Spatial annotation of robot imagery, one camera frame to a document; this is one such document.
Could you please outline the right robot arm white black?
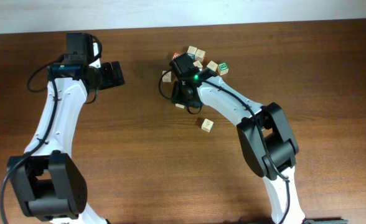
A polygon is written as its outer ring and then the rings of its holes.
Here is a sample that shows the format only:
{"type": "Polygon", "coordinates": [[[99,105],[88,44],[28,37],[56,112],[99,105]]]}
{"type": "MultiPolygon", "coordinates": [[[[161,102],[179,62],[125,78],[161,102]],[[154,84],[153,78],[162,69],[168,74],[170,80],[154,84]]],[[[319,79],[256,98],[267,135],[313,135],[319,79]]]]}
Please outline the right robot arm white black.
{"type": "Polygon", "coordinates": [[[169,65],[177,77],[173,103],[198,109],[207,105],[236,126],[244,160],[265,184],[272,221],[304,223],[294,182],[299,146],[282,108],[249,100],[215,71],[196,67],[188,54],[175,56],[169,65]]]}

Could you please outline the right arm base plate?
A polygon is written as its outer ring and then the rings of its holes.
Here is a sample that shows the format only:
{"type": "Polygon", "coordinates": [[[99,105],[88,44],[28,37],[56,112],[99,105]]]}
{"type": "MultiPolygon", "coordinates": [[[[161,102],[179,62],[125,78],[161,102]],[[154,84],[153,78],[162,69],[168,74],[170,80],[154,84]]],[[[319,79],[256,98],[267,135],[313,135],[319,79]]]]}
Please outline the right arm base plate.
{"type": "Polygon", "coordinates": [[[344,219],[305,219],[303,224],[348,224],[348,222],[344,219]]]}

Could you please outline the blue edged wooden block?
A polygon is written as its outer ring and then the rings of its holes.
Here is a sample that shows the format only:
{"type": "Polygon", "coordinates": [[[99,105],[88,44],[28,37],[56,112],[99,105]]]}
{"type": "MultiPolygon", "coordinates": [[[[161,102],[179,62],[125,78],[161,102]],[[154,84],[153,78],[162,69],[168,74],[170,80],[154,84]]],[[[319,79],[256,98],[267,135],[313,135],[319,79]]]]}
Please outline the blue edged wooden block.
{"type": "Polygon", "coordinates": [[[202,125],[201,125],[201,128],[206,131],[206,132],[210,132],[212,130],[214,126],[214,122],[209,120],[209,119],[204,119],[202,125]]]}

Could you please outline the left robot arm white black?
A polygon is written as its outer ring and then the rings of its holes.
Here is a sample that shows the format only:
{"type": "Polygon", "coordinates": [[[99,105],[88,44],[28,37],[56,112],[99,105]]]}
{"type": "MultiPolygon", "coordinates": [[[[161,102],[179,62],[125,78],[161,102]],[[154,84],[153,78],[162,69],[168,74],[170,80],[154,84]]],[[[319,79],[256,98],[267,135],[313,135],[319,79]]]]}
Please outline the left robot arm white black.
{"type": "Polygon", "coordinates": [[[21,156],[11,156],[0,188],[0,216],[10,183],[22,213],[49,223],[108,223],[88,204],[87,183],[72,160],[72,142],[90,93],[124,85],[120,63],[101,63],[103,46],[88,33],[67,34],[67,51],[45,64],[47,93],[35,134],[21,156]]]}

